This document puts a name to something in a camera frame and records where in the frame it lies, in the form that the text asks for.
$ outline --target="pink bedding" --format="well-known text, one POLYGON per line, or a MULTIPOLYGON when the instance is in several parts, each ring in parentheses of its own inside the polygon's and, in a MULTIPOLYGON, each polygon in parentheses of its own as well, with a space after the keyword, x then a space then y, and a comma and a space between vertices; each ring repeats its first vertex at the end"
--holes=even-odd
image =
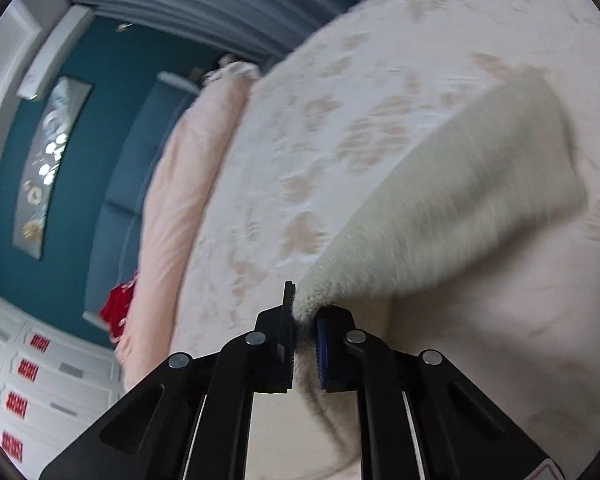
POLYGON ((205 204, 250 92, 226 72, 174 128, 144 201, 139 277, 116 355, 127 390, 168 355, 180 285, 205 204))

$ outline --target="bed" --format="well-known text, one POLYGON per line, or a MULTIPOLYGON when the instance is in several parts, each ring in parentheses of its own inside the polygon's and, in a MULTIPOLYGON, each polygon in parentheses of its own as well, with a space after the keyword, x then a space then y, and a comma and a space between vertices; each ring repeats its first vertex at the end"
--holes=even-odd
MULTIPOLYGON (((389 343, 443 351, 576 478, 600 448, 600 12, 591 0, 365 0, 309 38, 251 88, 192 241, 168 351, 203 356, 250 330, 398 161, 526 65, 571 114, 589 205, 404 300, 393 323, 411 337, 400 331, 389 343)), ((134 374, 132 383, 144 372, 134 374)), ((289 454, 289 441, 273 437, 285 417, 269 411, 258 423, 262 409, 256 400, 248 478, 316 478, 301 458, 328 462, 330 450, 307 427, 289 437, 289 454), (258 460, 264 450, 269 459, 258 460)), ((356 467, 333 478, 358 478, 356 467)))
POLYGON ((98 323, 109 291, 138 270, 142 205, 162 150, 199 89, 161 72, 125 139, 98 216, 84 297, 83 317, 98 323))

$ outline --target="framed picture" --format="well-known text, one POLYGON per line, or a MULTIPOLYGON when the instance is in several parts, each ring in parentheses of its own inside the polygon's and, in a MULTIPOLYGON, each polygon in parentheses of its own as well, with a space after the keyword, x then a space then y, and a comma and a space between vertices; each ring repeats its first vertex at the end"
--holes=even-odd
POLYGON ((75 120, 92 85, 62 76, 49 100, 31 141, 22 170, 13 225, 13 244, 39 260, 54 182, 75 120))

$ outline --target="fuzzy white cloth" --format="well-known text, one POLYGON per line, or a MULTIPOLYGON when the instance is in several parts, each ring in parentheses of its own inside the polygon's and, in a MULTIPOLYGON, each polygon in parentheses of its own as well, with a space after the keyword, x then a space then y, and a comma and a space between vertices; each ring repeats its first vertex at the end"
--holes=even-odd
MULTIPOLYGON (((305 326, 328 304, 388 335, 394 295, 431 288, 495 250, 515 231, 583 202, 570 127, 538 70, 475 100, 405 157, 352 216, 298 285, 305 326)), ((319 389, 311 341, 296 355, 294 388, 340 451, 359 455, 355 394, 319 389)))

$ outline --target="white dresser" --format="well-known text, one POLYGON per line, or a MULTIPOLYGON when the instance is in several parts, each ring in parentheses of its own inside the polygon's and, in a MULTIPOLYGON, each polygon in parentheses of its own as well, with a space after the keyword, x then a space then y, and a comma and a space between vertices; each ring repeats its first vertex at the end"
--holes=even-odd
POLYGON ((123 395, 113 352, 0 298, 0 444, 27 479, 123 395))

